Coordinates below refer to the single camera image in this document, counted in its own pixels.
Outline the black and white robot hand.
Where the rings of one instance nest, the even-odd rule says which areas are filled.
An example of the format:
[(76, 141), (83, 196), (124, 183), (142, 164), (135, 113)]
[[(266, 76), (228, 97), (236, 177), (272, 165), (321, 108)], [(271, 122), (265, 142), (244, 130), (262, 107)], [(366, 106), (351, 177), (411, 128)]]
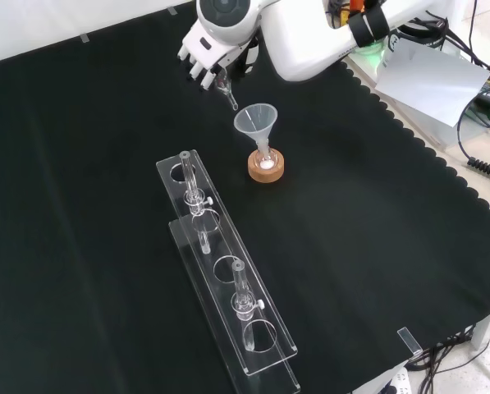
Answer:
[(182, 40), (177, 58), (190, 64), (190, 78), (199, 80), (202, 90), (209, 90), (213, 83), (218, 83), (225, 71), (227, 76), (232, 72), (239, 77), (248, 75), (259, 56), (259, 38), (241, 45), (228, 45), (218, 42), (204, 29), (197, 20)]

